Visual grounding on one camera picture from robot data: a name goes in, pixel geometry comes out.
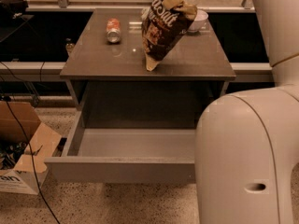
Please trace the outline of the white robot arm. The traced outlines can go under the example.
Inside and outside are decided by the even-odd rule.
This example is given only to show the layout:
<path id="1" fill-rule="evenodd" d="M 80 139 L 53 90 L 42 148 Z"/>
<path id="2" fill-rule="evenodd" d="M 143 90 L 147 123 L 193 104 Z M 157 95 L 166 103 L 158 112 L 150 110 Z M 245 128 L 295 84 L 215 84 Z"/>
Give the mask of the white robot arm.
<path id="1" fill-rule="evenodd" d="M 200 224 L 293 224 L 299 163 L 299 0 L 253 0 L 274 87 L 222 96 L 196 129 Z"/>

